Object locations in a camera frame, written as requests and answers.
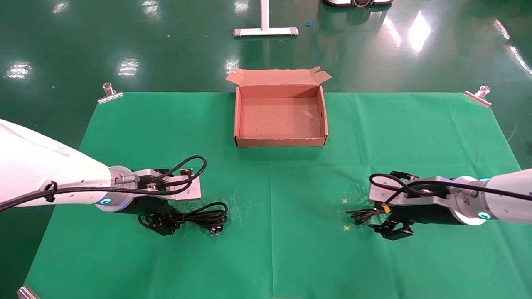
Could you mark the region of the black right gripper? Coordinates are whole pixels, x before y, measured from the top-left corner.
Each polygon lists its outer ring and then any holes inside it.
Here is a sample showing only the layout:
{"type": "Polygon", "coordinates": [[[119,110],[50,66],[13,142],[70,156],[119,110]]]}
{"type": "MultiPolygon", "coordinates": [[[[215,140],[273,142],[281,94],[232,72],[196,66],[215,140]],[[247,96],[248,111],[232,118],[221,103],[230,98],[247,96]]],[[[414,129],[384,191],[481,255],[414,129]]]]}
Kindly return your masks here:
{"type": "Polygon", "coordinates": [[[374,202],[373,216],[378,215],[387,215],[389,220],[369,227],[386,240],[401,240],[413,236],[411,223],[454,225],[454,216],[450,209],[438,205],[394,206],[387,202],[374,202]]]}

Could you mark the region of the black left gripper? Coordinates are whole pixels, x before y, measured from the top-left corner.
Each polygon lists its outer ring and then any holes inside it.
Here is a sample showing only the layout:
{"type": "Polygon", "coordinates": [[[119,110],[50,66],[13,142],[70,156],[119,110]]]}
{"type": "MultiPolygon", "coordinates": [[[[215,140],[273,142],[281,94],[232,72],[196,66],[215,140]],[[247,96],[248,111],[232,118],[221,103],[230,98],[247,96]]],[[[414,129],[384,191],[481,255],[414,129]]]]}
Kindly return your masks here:
{"type": "Polygon", "coordinates": [[[133,198],[123,214],[139,216],[139,223],[161,236],[171,236],[186,222],[186,214],[161,198],[133,198]]]}

